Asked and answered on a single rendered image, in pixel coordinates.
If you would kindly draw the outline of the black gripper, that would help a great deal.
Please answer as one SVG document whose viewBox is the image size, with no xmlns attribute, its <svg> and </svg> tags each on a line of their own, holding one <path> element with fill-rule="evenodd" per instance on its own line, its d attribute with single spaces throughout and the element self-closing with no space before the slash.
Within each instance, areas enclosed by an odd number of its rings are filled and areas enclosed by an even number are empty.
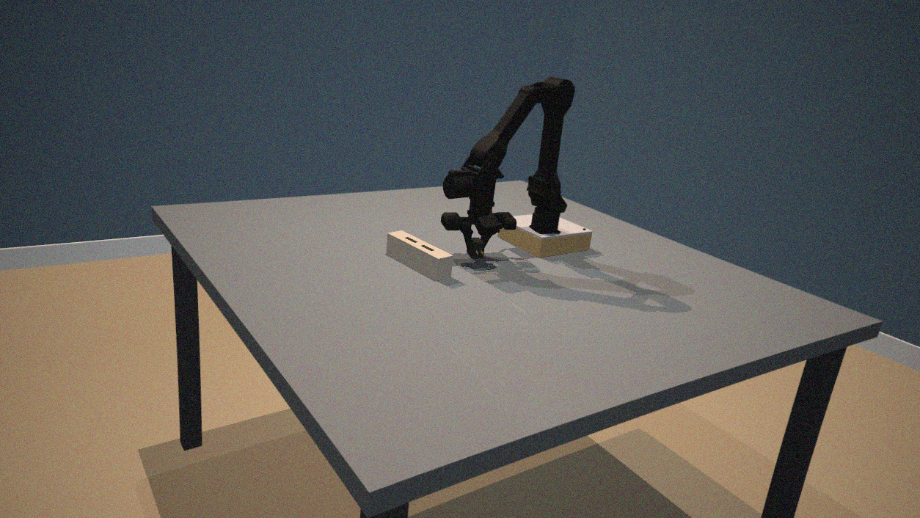
<svg viewBox="0 0 920 518">
<path fill-rule="evenodd" d="M 446 230 L 460 230 L 463 232 L 464 240 L 466 240 L 467 251 L 471 250 L 471 241 L 473 230 L 471 229 L 470 224 L 470 214 L 473 211 L 475 206 L 480 206 L 481 209 L 485 209 L 488 204 L 492 204 L 494 207 L 493 198 L 483 199 L 477 198 L 473 195 L 470 197 L 470 209 L 467 210 L 468 217 L 460 217 L 457 214 L 457 211 L 453 213 L 443 213 L 441 216 L 441 223 Z M 516 219 L 508 211 L 497 211 L 496 214 L 505 215 L 505 225 L 503 228 L 505 230 L 515 230 L 516 229 Z M 492 235 L 481 236 L 481 241 L 485 243 L 485 246 L 488 245 L 489 239 Z"/>
</svg>

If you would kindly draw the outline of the black two-prong plug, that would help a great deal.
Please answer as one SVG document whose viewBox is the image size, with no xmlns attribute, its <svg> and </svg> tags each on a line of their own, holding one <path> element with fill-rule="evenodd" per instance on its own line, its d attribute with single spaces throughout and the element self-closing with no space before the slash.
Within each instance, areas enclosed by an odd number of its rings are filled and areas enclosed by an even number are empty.
<svg viewBox="0 0 920 518">
<path fill-rule="evenodd" d="M 467 253 L 470 254 L 473 260 L 475 258 L 484 258 L 484 247 L 485 243 L 481 241 L 481 238 L 472 238 L 471 250 L 470 252 L 467 251 Z"/>
</svg>

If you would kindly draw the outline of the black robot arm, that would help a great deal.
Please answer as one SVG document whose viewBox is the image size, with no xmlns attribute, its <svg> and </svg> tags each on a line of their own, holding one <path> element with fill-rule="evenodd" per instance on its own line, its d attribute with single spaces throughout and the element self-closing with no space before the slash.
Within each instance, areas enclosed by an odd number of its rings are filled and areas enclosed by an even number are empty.
<svg viewBox="0 0 920 518">
<path fill-rule="evenodd" d="M 496 180 L 504 178 L 498 167 L 505 157 L 508 141 L 536 103 L 542 103 L 544 126 L 539 169 L 535 176 L 529 176 L 527 186 L 531 204 L 536 206 L 529 228 L 539 234 L 561 234 L 558 230 L 559 214 L 565 213 L 567 205 L 561 196 L 557 172 L 559 146 L 563 117 L 572 105 L 574 92 L 575 87 L 570 80 L 555 77 L 520 88 L 494 129 L 473 146 L 462 170 L 448 171 L 443 181 L 446 198 L 470 198 L 472 195 L 493 198 Z M 485 209 L 475 206 L 470 214 L 470 224 L 475 225 L 481 236 L 494 235 L 497 229 L 503 229 L 505 215 L 492 213 L 492 204 Z"/>
</svg>

